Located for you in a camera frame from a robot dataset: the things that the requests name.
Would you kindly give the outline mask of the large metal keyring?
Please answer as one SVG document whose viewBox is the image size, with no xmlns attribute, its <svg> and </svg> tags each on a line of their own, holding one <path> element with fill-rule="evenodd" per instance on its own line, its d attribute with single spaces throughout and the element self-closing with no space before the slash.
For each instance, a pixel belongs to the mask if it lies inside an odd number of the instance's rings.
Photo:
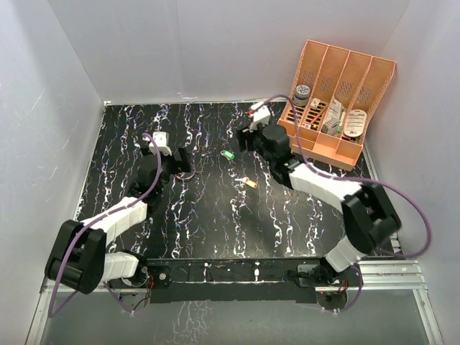
<svg viewBox="0 0 460 345">
<path fill-rule="evenodd" d="M 175 179 L 181 182 L 188 182 L 192 180 L 195 176 L 200 175 L 202 171 L 194 170 L 193 172 L 181 172 L 175 175 Z"/>
</svg>

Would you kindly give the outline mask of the key with green tag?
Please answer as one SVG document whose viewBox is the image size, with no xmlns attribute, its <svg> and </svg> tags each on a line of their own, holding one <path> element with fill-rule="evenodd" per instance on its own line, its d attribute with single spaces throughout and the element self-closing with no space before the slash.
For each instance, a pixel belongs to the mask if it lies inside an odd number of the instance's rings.
<svg viewBox="0 0 460 345">
<path fill-rule="evenodd" d="M 227 160 L 233 160 L 235 158 L 235 154 L 231 151 L 228 151 L 228 150 L 222 150 L 220 152 L 220 155 L 222 157 L 225 157 Z"/>
</svg>

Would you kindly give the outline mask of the key with yellow tag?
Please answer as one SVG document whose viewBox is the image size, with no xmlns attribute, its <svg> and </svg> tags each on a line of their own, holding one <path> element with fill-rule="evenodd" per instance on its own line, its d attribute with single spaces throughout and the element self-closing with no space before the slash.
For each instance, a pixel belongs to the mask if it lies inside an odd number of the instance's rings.
<svg viewBox="0 0 460 345">
<path fill-rule="evenodd" d="M 235 181 L 245 184 L 246 186 L 249 186 L 250 188 L 253 188 L 253 189 L 257 189 L 259 187 L 257 182 L 249 179 L 248 177 L 236 178 Z"/>
</svg>

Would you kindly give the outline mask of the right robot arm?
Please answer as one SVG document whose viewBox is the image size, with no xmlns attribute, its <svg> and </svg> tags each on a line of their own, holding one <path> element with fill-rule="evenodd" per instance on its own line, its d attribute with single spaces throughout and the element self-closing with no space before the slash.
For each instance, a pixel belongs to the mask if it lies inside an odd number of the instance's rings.
<svg viewBox="0 0 460 345">
<path fill-rule="evenodd" d="M 303 279 L 337 285 L 346 270 L 371 254 L 402 223 L 384 188 L 373 182 L 321 177 L 312 166 L 301 162 L 290 148 L 283 126 L 247 125 L 236 130 L 239 149 L 255 151 L 268 164 L 271 176 L 285 187 L 304 192 L 338 210 L 344 220 L 344 237 Z"/>
</svg>

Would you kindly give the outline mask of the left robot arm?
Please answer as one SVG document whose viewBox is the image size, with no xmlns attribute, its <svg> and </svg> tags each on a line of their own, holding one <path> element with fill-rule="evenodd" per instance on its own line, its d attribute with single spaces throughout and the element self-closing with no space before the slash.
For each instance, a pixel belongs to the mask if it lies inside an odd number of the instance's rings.
<svg viewBox="0 0 460 345">
<path fill-rule="evenodd" d="M 108 253 L 107 246 L 125 231 L 147 220 L 158 207 L 170 178 L 191 171 L 184 147 L 172 155 L 142 150 L 137 176 L 116 205 L 82 222 L 67 220 L 57 234 L 45 277 L 85 295 L 101 282 L 125 279 L 134 287 L 146 283 L 149 270 L 142 256 L 127 250 Z"/>
</svg>

